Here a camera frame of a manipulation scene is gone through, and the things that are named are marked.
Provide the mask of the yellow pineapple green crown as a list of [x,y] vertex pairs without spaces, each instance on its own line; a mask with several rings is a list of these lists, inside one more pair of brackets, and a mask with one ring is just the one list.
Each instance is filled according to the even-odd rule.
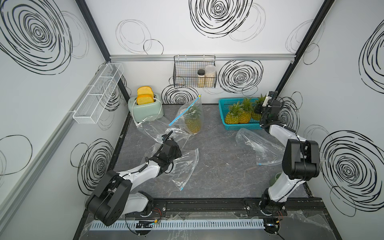
[[240,102],[229,106],[229,112],[225,117],[225,124],[234,125],[239,124],[239,115],[241,114],[242,108]]

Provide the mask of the clear zip-top bag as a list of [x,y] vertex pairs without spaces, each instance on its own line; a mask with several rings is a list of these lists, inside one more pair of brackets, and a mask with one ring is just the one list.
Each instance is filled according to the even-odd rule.
[[240,147],[252,148],[256,155],[257,165],[275,166],[283,161],[285,147],[277,145],[255,132],[240,129],[236,135],[236,142]]
[[159,144],[163,142],[163,135],[173,132],[170,135],[170,139],[173,139],[182,149],[192,135],[180,128],[169,126],[169,123],[170,121],[165,117],[161,117],[153,121],[149,121],[149,118],[146,118],[145,121],[136,123],[136,127],[139,132],[152,138]]
[[199,149],[181,149],[182,156],[175,159],[157,179],[173,183],[182,191],[192,176],[198,161]]

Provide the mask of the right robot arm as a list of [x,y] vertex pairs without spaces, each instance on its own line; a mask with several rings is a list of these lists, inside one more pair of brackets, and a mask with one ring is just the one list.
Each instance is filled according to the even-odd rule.
[[283,172],[277,181],[266,189],[259,203],[261,212],[271,216],[283,209],[290,194],[300,185],[316,178],[320,173],[319,144],[299,137],[279,120],[281,104],[272,97],[263,102],[260,126],[285,145],[282,158]]

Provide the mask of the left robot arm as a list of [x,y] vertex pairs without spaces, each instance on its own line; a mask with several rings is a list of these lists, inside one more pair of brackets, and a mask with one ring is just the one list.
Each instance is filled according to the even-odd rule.
[[173,170],[174,160],[182,156],[173,131],[162,135],[163,142],[158,150],[145,162],[133,169],[115,172],[108,171],[88,197],[85,208],[110,226],[121,216],[138,213],[144,217],[153,212],[154,199],[143,191],[132,194],[131,191],[144,182]]

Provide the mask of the blue-zip clear bag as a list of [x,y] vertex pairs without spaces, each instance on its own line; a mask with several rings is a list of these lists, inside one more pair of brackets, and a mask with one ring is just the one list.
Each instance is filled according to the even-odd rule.
[[201,95],[180,107],[176,117],[169,123],[169,127],[182,128],[186,132],[196,135],[202,130],[204,113]]

